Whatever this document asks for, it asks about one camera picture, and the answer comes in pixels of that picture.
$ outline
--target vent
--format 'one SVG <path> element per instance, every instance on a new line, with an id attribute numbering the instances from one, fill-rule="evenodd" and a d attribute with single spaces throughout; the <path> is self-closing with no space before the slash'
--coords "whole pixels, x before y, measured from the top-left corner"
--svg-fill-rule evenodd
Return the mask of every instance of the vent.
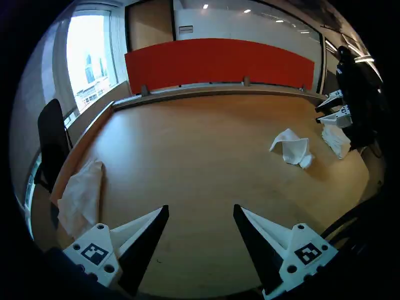
<path id="1" fill-rule="evenodd" d="M 192 34 L 193 26 L 179 26 L 179 34 Z"/>

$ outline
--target glass wall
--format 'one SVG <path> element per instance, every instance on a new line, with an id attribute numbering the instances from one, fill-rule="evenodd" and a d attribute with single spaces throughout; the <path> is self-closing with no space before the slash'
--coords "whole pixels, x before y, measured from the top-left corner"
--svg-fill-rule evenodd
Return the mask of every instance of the glass wall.
<path id="1" fill-rule="evenodd" d="M 323 66 L 321 35 L 301 20 L 252 0 L 176 0 L 174 12 L 177 40 L 251 41 L 285 49 L 311 60 L 314 62 L 312 91 L 319 92 Z"/>

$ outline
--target black office chair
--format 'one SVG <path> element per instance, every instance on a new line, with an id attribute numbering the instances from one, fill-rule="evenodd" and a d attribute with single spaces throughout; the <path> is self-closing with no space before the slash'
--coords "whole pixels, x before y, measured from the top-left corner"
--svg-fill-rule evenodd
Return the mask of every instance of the black office chair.
<path id="1" fill-rule="evenodd" d="M 41 111 L 37 119 L 39 131 L 41 164 L 34 177 L 34 183 L 52 192 L 57 176 L 60 173 L 73 145 L 64 125 L 63 112 L 57 99 L 51 100 Z M 59 209 L 50 204 L 51 220 L 57 228 Z"/>

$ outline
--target white cloth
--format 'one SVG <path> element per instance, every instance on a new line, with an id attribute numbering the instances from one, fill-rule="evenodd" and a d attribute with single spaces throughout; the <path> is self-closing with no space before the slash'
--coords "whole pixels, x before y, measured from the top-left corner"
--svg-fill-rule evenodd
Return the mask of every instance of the white cloth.
<path id="1" fill-rule="evenodd" d="M 99 222 L 103 163 L 89 161 L 71 176 L 58 200 L 58 219 L 68 235 L 77 239 Z"/>
<path id="2" fill-rule="evenodd" d="M 307 169 L 314 156 L 310 153 L 308 138 L 299 138 L 290 128 L 278 134 L 273 140 L 272 151 L 277 143 L 282 143 L 283 160 L 292 165 L 299 164 L 303 169 Z"/>
<path id="3" fill-rule="evenodd" d="M 350 150 L 350 139 L 342 129 L 335 125 L 324 125 L 322 138 L 335 152 L 339 159 L 343 159 Z"/>

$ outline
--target wooden desk surface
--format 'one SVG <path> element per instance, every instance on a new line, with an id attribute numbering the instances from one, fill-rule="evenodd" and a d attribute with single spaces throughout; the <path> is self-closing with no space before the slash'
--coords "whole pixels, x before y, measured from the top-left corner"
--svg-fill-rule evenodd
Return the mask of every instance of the wooden desk surface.
<path id="1" fill-rule="evenodd" d="M 226 95 L 115 112 L 82 158 L 105 165 L 100 215 L 110 228 L 162 205 L 170 217 L 139 287 L 177 298 L 216 297 L 260 284 L 234 204 L 291 228 L 323 231 L 354 207 L 369 178 L 356 151 L 339 160 L 303 98 Z M 310 140 L 309 169 L 269 152 L 291 128 Z"/>

